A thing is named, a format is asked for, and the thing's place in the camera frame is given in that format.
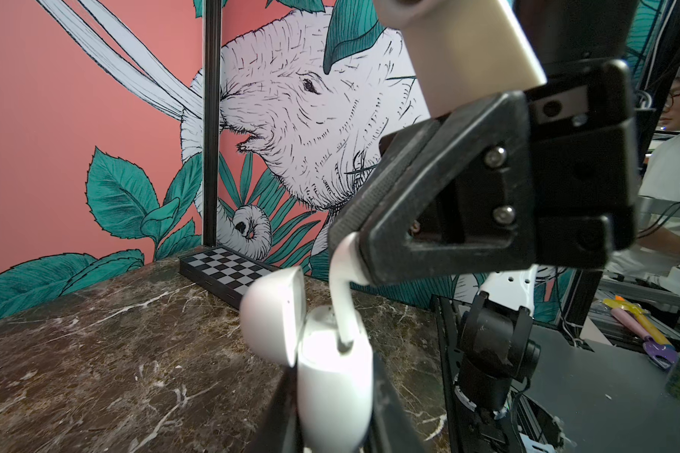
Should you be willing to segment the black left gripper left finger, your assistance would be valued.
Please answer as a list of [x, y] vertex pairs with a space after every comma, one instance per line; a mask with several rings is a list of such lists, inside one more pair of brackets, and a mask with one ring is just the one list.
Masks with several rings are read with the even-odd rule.
[[297, 370], [286, 368], [245, 453], [302, 452], [297, 390]]

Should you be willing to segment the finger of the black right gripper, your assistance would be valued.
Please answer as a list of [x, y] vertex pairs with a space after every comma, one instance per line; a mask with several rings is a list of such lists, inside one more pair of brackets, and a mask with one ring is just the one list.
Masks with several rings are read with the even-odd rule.
[[381, 158], [366, 182], [335, 217], [328, 230], [328, 251], [334, 254], [342, 240], [360, 231], [368, 218], [389, 194], [420, 151], [430, 142], [441, 122], [429, 119], [383, 136]]

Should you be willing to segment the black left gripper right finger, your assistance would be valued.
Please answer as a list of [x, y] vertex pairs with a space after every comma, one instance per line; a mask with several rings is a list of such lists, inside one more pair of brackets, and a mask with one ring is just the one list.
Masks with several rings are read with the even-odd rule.
[[366, 436], [370, 453], [421, 453], [421, 439], [402, 407], [402, 402], [385, 370], [383, 359], [373, 354], [372, 415]]

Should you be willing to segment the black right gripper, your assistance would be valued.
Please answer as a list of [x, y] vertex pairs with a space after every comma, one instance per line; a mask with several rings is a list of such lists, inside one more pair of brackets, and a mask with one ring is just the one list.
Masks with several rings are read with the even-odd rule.
[[600, 268], [633, 243], [638, 134], [621, 60], [429, 125], [431, 138], [360, 228], [371, 284]]

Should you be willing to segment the white earbud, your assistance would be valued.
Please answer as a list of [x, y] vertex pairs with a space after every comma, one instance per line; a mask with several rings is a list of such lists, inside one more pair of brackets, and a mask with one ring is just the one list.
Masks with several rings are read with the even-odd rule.
[[330, 262], [329, 287], [341, 351], [352, 349], [359, 335], [351, 295], [351, 283], [369, 285], [358, 247], [359, 233], [347, 235], [336, 247]]

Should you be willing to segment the white round earbud case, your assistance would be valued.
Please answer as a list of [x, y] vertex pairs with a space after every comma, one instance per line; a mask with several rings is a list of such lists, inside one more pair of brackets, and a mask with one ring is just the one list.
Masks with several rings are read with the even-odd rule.
[[332, 303], [309, 310], [300, 268], [260, 277], [240, 304], [241, 330], [256, 355], [297, 370], [298, 418], [313, 452], [355, 452], [368, 431], [373, 351], [362, 317], [359, 335], [341, 351]]

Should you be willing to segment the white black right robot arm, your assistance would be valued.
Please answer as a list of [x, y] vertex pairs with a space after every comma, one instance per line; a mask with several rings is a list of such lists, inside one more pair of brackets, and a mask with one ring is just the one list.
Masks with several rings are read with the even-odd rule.
[[342, 302], [352, 284], [486, 273], [460, 323], [457, 385], [498, 411], [538, 362], [536, 268], [600, 269], [634, 243], [637, 162], [622, 60], [572, 64], [544, 86], [388, 134], [332, 224], [332, 298]]

